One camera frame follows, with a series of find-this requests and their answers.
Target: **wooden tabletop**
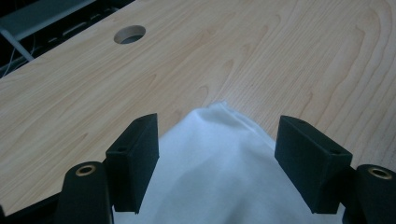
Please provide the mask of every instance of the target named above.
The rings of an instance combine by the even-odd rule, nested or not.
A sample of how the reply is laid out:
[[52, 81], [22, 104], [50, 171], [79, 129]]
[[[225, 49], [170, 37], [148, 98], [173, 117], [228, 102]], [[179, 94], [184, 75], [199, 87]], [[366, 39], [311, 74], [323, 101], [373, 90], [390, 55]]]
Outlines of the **wooden tabletop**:
[[[273, 137], [294, 116], [354, 167], [395, 171], [395, 12], [382, 0], [137, 0], [0, 80], [0, 204], [10, 214], [59, 192], [140, 116], [157, 112], [163, 134], [223, 100]], [[115, 43], [131, 25], [143, 38]]]

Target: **brass insert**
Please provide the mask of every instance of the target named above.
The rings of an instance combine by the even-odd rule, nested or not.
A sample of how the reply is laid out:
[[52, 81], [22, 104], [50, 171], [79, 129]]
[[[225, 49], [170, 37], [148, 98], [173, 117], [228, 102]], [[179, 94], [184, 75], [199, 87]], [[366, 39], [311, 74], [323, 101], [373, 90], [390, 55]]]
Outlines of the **brass insert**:
[[385, 171], [383, 169], [376, 168], [376, 167], [370, 167], [368, 169], [368, 171], [371, 175], [374, 175], [375, 177], [378, 177], [381, 179], [387, 179], [387, 180], [392, 179], [392, 174], [390, 174], [388, 171]]
[[96, 167], [94, 165], [85, 165], [81, 166], [76, 170], [76, 175], [78, 176], [84, 176], [84, 175], [90, 175], [93, 172], [95, 172]]

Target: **black plastic bracket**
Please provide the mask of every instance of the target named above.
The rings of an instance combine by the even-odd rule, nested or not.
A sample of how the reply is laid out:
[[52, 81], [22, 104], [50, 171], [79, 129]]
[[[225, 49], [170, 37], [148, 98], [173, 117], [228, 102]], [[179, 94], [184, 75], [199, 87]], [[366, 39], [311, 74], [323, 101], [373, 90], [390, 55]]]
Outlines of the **black plastic bracket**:
[[275, 157], [312, 213], [335, 214], [344, 223], [394, 223], [396, 174], [389, 169], [350, 167], [352, 154], [307, 122], [282, 116]]
[[139, 211], [158, 159], [157, 115], [152, 114], [134, 120], [103, 163], [71, 168], [60, 193], [7, 217], [0, 207], [0, 224], [113, 223], [112, 205], [116, 211]]

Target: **white fabric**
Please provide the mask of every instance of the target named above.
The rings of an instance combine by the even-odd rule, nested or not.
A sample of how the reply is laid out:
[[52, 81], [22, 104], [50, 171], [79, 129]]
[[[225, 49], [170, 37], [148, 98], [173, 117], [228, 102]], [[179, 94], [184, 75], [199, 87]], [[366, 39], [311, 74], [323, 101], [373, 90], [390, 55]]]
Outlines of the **white fabric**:
[[114, 213], [115, 223], [341, 223], [342, 211], [311, 214], [274, 148], [226, 103], [195, 109], [160, 139], [140, 214]]

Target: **white cloth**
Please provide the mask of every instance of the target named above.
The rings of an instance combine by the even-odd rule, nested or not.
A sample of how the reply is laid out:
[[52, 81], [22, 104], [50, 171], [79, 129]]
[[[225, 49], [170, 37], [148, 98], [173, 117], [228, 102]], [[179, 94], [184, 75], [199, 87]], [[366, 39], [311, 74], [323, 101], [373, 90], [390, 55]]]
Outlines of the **white cloth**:
[[342, 223], [343, 211], [311, 214], [274, 148], [226, 103], [195, 109], [160, 139], [140, 213], [114, 213], [115, 223]]

